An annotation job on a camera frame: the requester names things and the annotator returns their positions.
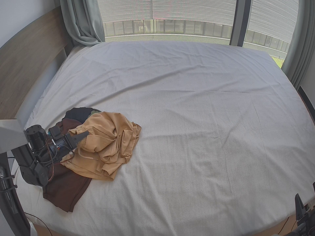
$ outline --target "curtain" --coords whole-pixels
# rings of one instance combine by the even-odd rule
[[[282,71],[295,89],[300,87],[315,48],[314,12],[315,0],[299,0],[296,26],[287,57],[282,65]]]
[[[60,0],[65,27],[75,42],[86,46],[105,42],[97,0]]]

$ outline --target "white bed sheet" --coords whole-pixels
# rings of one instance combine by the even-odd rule
[[[114,181],[66,213],[17,171],[23,209],[64,235],[251,235],[313,198],[315,128],[269,55],[181,41],[85,47],[63,63],[26,126],[73,107],[142,126]]]

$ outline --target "headboard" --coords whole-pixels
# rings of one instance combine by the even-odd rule
[[[14,118],[34,82],[70,42],[59,6],[0,48],[0,120]]]

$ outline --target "pile of clothes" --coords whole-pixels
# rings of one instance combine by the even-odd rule
[[[53,178],[43,187],[43,198],[72,212],[92,179],[114,180],[120,165],[128,163],[141,127],[121,113],[93,108],[73,108],[56,125],[62,134],[89,131],[77,144],[74,155],[66,155],[53,170],[49,168]]]

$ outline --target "green grass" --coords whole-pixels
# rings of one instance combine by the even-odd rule
[[[283,61],[284,59],[281,59],[281,58],[277,58],[277,57],[274,57],[274,56],[271,56],[273,58],[273,60],[277,63],[278,67],[282,67],[282,64],[283,64]]]

